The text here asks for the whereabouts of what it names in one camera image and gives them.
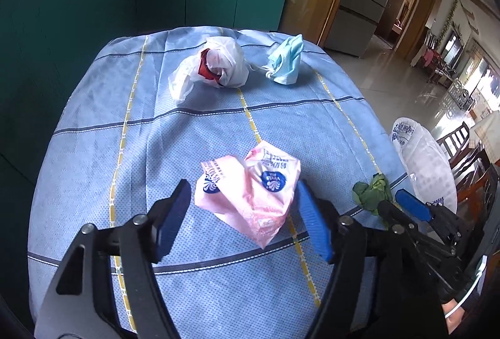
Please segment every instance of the blue tablecloth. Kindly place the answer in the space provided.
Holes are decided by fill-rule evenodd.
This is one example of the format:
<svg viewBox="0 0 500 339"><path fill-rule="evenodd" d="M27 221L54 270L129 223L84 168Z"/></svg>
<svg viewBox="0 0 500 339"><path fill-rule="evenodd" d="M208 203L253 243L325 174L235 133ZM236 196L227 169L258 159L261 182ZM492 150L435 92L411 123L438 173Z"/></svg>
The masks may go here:
<svg viewBox="0 0 500 339"><path fill-rule="evenodd" d="M231 36L245 58L264 65L287 36L219 27L179 28L119 38L98 54L53 134L33 199L28 265L36 317L58 262L84 223L119 226L170 196L181 178L194 187L201 161L244 157L260 139L298 158L315 193L365 226L357 181L382 171L393 189L412 187L388 135L346 73L306 42L298 81L283 86L251 72L238 89L195 85L175 107L168 75L209 36ZM192 203L172 252L154 271L183 338L302 338L333 266L314 253L295 206L264 251ZM112 259L118 314L124 305L119 259ZM366 262L355 325L366 323L373 262Z"/></svg>

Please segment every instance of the green cloth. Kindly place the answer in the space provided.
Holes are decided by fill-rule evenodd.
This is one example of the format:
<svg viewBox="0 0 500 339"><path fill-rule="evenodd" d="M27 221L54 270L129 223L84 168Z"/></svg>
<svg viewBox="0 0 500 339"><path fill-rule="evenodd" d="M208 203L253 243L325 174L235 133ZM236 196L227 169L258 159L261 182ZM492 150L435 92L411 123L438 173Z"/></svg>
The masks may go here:
<svg viewBox="0 0 500 339"><path fill-rule="evenodd" d="M391 186L384 174L375 174L370 184L357 182L352 187L352 198L363 209L378 215L377 208L381 201L393 201Z"/></svg>

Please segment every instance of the blue logo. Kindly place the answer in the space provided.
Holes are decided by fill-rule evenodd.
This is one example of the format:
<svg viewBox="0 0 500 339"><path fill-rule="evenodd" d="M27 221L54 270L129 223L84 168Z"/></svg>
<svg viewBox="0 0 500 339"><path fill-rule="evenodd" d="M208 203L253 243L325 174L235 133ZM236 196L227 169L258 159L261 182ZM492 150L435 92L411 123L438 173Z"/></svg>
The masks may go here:
<svg viewBox="0 0 500 339"><path fill-rule="evenodd" d="M286 177L280 172L264 171L261 175L262 185L271 192L279 192L287 183Z"/></svg>
<svg viewBox="0 0 500 339"><path fill-rule="evenodd" d="M205 191L207 194L215 194L217 192L221 192L221 190L218 189L217 184L212 181L212 179L207 173L205 173L205 182L203 183L203 191Z"/></svg>

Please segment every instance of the yellow stripe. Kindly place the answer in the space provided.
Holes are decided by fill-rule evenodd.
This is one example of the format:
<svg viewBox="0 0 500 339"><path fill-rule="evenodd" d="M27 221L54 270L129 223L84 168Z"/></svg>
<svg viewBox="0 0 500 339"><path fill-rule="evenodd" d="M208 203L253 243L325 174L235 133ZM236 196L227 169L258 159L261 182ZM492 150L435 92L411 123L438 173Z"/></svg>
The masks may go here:
<svg viewBox="0 0 500 339"><path fill-rule="evenodd" d="M247 101L245 101L243 92L239 88L237 88L236 91L238 92L239 100L242 103L243 110L245 111L248 121L250 122L250 128L252 129L253 134L255 135L257 143L260 143L262 141L261 135L258 134L257 126L253 121L252 114L248 110ZM302 250L301 243L298 241L297 230L295 228L295 225L293 224L293 220L290 214L288 214L287 216L287 221L288 221L288 228L290 229L290 233L292 234L293 245L295 246L295 250L297 251L298 258L301 262L301 268L304 273L304 276L306 276L307 286L309 287L309 291L311 291L312 297L314 298L314 304L316 304L316 306L319 307L321 305L321 298L319 297L319 294L317 292L318 290L316 290L316 286L314 285L314 281L312 279L313 277L311 276L311 272L309 271L308 263L306 261L306 256L304 255L304 251Z"/></svg>
<svg viewBox="0 0 500 339"><path fill-rule="evenodd" d="M323 77L321 76L321 74L319 72L317 72L316 70L314 70L315 74L316 74L316 77L319 79L319 82L323 85L323 88L324 90L327 92L328 96L332 99L333 102L335 102L335 105L337 105L337 108L338 110L340 110L340 112L343 113L343 115L346 117L347 121L349 122L349 124L351 125L352 129L354 130L354 133L356 133L356 136L359 137L359 140L361 140L361 143L364 147L364 149L366 150L366 152L368 153L368 157L370 157L370 160L372 161L373 165L375 166L375 170L382 174L382 172L380 171L380 168L378 167L377 163L375 162L375 158L373 157L373 155L370 153L370 151L368 150L368 145L364 142L363 138L361 137L361 135L359 134L358 130L356 129L356 126L354 126L354 123L353 121L351 120L351 118L347 115L347 113L345 113L341 107L341 105L337 102L337 100L335 99L335 97L332 95L332 93L330 92L330 90L328 89L328 85L324 82L324 79Z"/></svg>
<svg viewBox="0 0 500 339"><path fill-rule="evenodd" d="M139 61L139 65L137 67L136 76L133 79L133 84L132 84L132 89L130 91L130 95L128 96L127 111L125 113L125 118L123 120L122 137L120 139L120 145L119 145L119 150L118 150L117 166L116 166L114 173L113 173L113 180L111 182L111 187L109 188L109 227L115 226L116 216L115 216L115 211L114 211L114 209L115 209L114 198L116 196L118 171L119 171L119 168L122 165L122 161L123 161L123 151L125 149L125 145L127 142L126 136L127 136L128 120L130 118L130 112L132 109L133 97L136 94L137 79L139 78L139 74L140 74L141 68L143 66L142 64L144 63L144 50L146 49L147 42L148 42L148 36L146 36L146 38L144 39L144 44L142 46L142 51L141 51L141 60ZM123 304L125 305L125 310L127 311L128 322L130 323L132 330L135 332L136 331L136 324L133 321L132 313L130 310L130 305L128 304L127 290L125 289L125 279L124 279L124 276L122 273L122 261L118 256L114 256L113 260L114 260L114 268L117 270L118 283L120 285L120 290L122 292Z"/></svg>

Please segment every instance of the pink plastic bag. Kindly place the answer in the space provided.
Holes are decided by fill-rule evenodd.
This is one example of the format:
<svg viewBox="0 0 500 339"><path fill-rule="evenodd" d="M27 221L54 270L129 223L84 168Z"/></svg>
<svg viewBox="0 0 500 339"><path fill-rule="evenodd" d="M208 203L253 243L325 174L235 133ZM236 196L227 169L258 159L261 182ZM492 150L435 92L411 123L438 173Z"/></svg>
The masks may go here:
<svg viewBox="0 0 500 339"><path fill-rule="evenodd" d="M202 168L195 205L266 247L287 218L301 162L262 141L243 161L227 155Z"/></svg>

